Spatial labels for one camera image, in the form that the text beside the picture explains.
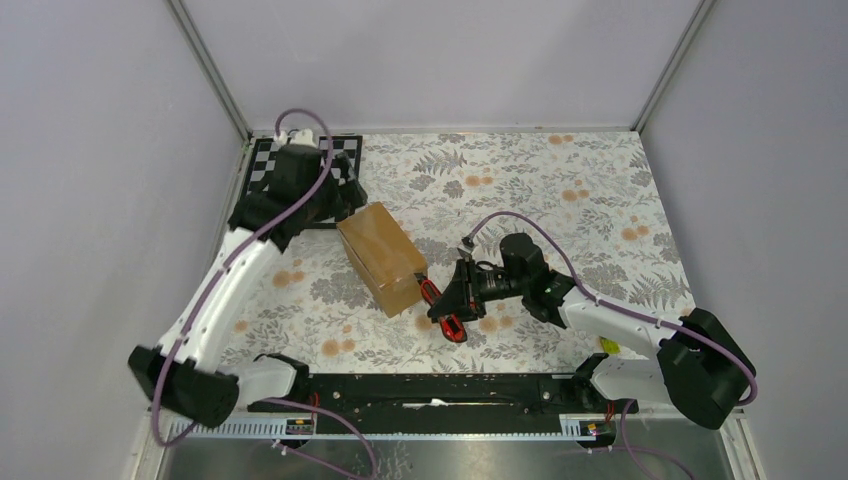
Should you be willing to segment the red black utility knife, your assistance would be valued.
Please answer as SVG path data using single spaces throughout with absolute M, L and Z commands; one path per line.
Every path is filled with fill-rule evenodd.
M 428 305 L 428 318 L 437 324 L 443 337 L 452 343 L 462 344 L 468 340 L 463 322 L 455 313 L 445 310 L 441 305 L 442 292 L 424 273 L 415 274 L 422 299 Z

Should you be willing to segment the brown cardboard express box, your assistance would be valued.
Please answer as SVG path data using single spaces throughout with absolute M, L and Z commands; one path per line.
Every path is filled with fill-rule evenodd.
M 417 276 L 428 262 L 380 202 L 337 224 L 347 257 L 389 318 L 422 300 Z

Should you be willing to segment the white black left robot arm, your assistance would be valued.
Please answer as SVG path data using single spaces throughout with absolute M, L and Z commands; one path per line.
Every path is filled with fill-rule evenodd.
M 249 293 L 290 242 L 366 202 L 346 151 L 329 156 L 310 144 L 280 147 L 272 170 L 236 203 L 216 260 L 184 312 L 154 347 L 130 354 L 128 366 L 151 402 L 208 428 L 269 398 L 288 411 L 304 407 L 311 388 L 306 364 L 260 354 L 225 367 L 223 352 Z

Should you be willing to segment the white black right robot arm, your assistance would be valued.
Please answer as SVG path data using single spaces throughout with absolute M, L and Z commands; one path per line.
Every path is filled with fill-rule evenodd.
M 592 333 L 637 353 L 635 359 L 593 354 L 575 370 L 573 396 L 583 410 L 620 400 L 664 403 L 716 430 L 732 410 L 756 398 L 755 367 L 713 313 L 695 308 L 671 318 L 606 300 L 574 273 L 551 268 L 525 233 L 501 240 L 501 264 L 474 260 L 472 248 L 464 238 L 443 290 L 419 280 L 427 315 L 447 338 L 485 317 L 489 303 L 518 298 L 541 323 Z

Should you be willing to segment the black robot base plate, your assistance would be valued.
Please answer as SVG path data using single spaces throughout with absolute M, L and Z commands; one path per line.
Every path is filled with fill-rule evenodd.
M 603 423 L 637 404 L 572 374 L 311 374 L 288 400 L 332 411 L 367 436 L 560 435 L 569 415 Z

